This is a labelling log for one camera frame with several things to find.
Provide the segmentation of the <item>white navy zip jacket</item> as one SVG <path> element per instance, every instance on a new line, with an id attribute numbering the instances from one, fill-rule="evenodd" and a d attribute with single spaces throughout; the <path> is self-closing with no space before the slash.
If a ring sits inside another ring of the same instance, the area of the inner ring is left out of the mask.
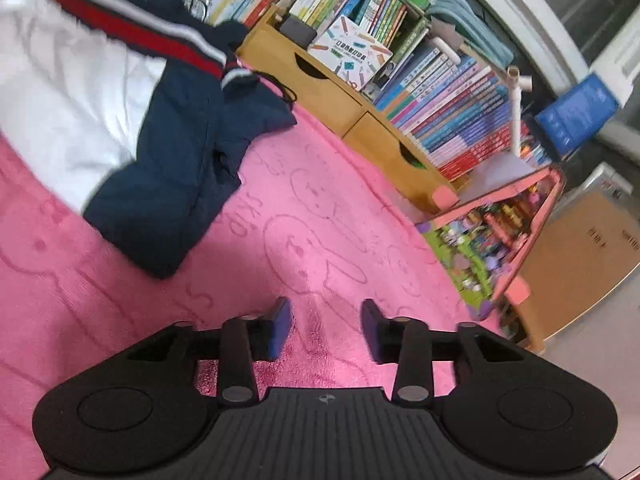
<path id="1" fill-rule="evenodd" d="M 1 131 L 51 193 L 169 278 L 296 95 L 235 55 L 237 22 L 182 0 L 1 0 Z"/>

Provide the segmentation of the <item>pink dollhouse toy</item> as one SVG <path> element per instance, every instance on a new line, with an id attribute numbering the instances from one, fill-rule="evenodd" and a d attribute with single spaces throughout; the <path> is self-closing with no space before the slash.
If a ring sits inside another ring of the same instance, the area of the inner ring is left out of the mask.
<path id="1" fill-rule="evenodd" d="M 416 226 L 474 320 L 528 297 L 518 272 L 563 188 L 561 169 L 548 165 Z"/>

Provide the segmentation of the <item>pink bunny print blanket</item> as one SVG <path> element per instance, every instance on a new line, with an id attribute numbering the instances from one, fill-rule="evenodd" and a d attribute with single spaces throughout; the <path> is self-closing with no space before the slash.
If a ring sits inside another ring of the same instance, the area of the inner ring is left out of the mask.
<path id="1" fill-rule="evenodd" d="M 285 296 L 292 333 L 259 385 L 386 388 L 393 370 L 367 355 L 363 300 L 442 330 L 465 319 L 390 184 L 301 107 L 292 128 L 250 144 L 240 187 L 178 270 L 154 278 L 35 173 L 42 156 L 73 177 L 58 135 L 97 133 L 119 113 L 109 102 L 79 119 L 76 107 L 26 84 L 1 102 L 3 478 L 46 469 L 32 412 L 49 389 L 172 322 L 214 327 Z"/>

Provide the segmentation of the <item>cardboard box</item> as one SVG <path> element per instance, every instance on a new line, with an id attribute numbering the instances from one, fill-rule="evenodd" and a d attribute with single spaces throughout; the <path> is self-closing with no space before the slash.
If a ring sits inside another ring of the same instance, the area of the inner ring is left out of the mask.
<path id="1" fill-rule="evenodd" d="M 543 352 L 638 266 L 638 216 L 605 192 L 579 196 L 542 228 L 508 297 L 503 329 L 519 346 Z"/>

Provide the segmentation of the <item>row of upright books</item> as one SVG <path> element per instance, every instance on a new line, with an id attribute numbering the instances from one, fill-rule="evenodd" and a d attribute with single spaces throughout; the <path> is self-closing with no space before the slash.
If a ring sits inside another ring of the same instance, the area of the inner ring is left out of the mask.
<path id="1" fill-rule="evenodd" d="M 199 20 L 254 27 L 275 6 L 297 16 L 318 39 L 341 15 L 392 51 L 360 90 L 447 179 L 467 174 L 493 154 L 510 150 L 506 70 L 478 53 L 454 25 L 426 14 L 432 0 L 182 0 Z M 475 0 L 466 0 L 496 36 L 520 57 L 514 42 Z M 521 159 L 534 167 L 549 156 L 522 113 Z"/>

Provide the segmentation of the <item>wooden drawer organizer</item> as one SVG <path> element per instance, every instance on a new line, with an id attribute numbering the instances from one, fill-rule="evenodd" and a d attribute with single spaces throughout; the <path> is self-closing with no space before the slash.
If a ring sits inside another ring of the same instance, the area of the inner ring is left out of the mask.
<path id="1" fill-rule="evenodd" d="M 281 34 L 283 22 L 278 8 L 270 6 L 240 47 L 242 61 L 289 86 L 307 112 L 372 162 L 413 206 L 429 214 L 454 206 L 459 201 L 454 184 L 364 96 Z"/>

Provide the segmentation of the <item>blue booklet box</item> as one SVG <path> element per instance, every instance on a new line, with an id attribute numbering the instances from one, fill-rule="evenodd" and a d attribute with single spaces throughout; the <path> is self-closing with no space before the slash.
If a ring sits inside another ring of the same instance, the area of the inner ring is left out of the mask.
<path id="1" fill-rule="evenodd" d="M 593 138 L 620 103 L 597 74 L 590 74 L 535 116 L 556 154 L 572 154 Z"/>

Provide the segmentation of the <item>white label printer box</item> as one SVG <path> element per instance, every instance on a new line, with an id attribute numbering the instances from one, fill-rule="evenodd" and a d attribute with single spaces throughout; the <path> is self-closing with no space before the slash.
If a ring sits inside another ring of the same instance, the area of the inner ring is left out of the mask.
<path id="1" fill-rule="evenodd" d="M 391 50 L 344 15 L 314 40 L 307 52 L 356 91 L 392 57 Z"/>

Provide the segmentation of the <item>black power adapter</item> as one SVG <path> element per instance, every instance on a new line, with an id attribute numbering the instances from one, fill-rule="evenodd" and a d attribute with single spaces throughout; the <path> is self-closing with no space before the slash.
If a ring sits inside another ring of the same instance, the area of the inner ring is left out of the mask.
<path id="1" fill-rule="evenodd" d="M 314 42 L 317 31 L 293 14 L 288 14 L 279 25 L 278 31 L 304 50 Z"/>

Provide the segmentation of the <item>folded teal cloth stack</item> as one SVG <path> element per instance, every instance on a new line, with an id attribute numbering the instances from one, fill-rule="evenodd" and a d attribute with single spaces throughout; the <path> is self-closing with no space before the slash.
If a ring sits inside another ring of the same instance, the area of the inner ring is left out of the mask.
<path id="1" fill-rule="evenodd" d="M 512 64 L 514 53 L 475 15 L 466 0 L 432 0 L 426 14 L 430 18 L 454 25 L 456 32 L 495 66 L 506 70 Z"/>

